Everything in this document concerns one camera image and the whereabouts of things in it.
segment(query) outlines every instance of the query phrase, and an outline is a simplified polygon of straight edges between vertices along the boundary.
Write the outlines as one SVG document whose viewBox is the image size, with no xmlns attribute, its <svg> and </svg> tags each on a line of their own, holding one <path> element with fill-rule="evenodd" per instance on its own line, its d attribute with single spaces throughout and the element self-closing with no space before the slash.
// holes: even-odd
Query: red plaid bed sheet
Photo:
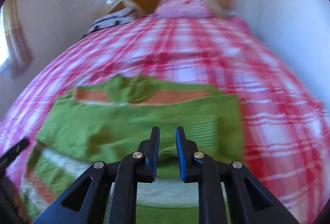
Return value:
<svg viewBox="0 0 330 224">
<path fill-rule="evenodd" d="M 301 223 L 330 196 L 329 127 L 322 103 L 251 34 L 219 18 L 140 18 L 88 35 L 52 61 L 17 98 L 0 131 L 0 154 L 34 137 L 56 96 L 116 73 L 211 83 L 237 93 L 252 172 Z M 20 185 L 29 150 L 7 175 Z"/>
</svg>

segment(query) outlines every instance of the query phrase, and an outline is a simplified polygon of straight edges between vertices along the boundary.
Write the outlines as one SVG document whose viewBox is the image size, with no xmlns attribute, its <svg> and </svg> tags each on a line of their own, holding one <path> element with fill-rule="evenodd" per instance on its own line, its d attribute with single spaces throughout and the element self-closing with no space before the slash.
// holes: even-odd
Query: folded cloth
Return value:
<svg viewBox="0 0 330 224">
<path fill-rule="evenodd" d="M 136 151 L 139 143 L 149 138 L 153 126 L 161 129 L 157 169 L 161 182 L 171 179 L 179 183 L 174 136 L 177 126 L 183 126 L 187 138 L 216 160 L 242 159 L 242 128 L 236 95 L 226 95 L 208 84 L 179 84 L 141 75 L 134 78 L 116 75 L 104 83 L 77 87 L 57 98 L 36 136 L 37 145 L 21 187 L 21 197 L 30 209 L 30 216 L 36 217 L 42 212 L 91 163 L 119 161 Z M 151 191 L 150 196 L 160 197 L 148 201 L 138 198 L 137 219 L 141 222 L 151 223 L 164 213 L 163 209 L 145 206 L 171 208 L 167 210 L 173 214 L 189 211 L 197 215 L 196 204 L 185 204 L 183 207 L 190 207 L 187 211 L 176 211 L 181 202 L 168 199 L 170 202 L 164 205 L 166 199 L 159 193 L 161 191 Z M 193 192 L 189 195 L 198 197 Z M 145 211 L 153 211 L 148 221 L 139 213 Z"/>
</svg>

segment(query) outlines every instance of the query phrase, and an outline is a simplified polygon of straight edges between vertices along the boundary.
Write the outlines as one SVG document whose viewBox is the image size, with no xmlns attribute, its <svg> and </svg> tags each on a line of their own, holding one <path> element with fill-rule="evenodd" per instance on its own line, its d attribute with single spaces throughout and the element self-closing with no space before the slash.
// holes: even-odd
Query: plaid pattern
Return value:
<svg viewBox="0 0 330 224">
<path fill-rule="evenodd" d="M 23 137 L 33 141 L 56 96 L 116 73 L 211 83 L 237 93 L 249 168 L 301 223 L 312 223 L 320 213 L 330 196 L 329 126 L 322 103 L 255 37 L 218 18 L 148 16 L 86 36 L 17 98 L 2 122 L 0 154 Z M 17 186 L 30 150 L 8 169 Z"/>
</svg>

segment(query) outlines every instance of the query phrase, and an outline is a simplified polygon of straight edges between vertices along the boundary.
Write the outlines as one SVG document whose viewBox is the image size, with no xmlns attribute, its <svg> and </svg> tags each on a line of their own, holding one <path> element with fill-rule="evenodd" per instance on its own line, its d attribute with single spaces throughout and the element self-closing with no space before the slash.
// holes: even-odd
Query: mattress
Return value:
<svg viewBox="0 0 330 224">
<path fill-rule="evenodd" d="M 117 73 L 236 93 L 250 170 L 300 223 L 312 223 L 329 199 L 327 113 L 283 61 L 232 22 L 153 15 L 87 35 L 20 94 L 0 126 L 0 154 L 24 137 L 32 142 L 7 169 L 18 188 L 55 98 Z"/>
</svg>

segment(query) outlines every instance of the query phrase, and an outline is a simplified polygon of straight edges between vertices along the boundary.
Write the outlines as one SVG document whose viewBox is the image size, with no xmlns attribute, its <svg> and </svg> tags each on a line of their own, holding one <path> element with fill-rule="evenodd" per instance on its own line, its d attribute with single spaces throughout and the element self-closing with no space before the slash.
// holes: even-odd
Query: bed sheet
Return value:
<svg viewBox="0 0 330 224">
<path fill-rule="evenodd" d="M 237 93 L 251 171 L 300 223 L 312 223 L 329 199 L 327 114 L 285 64 L 229 21 L 152 15 L 86 36 L 20 94 L 0 126 L 0 154 L 24 137 L 32 141 L 7 170 L 17 187 L 55 98 L 116 73 L 210 83 Z"/>
</svg>

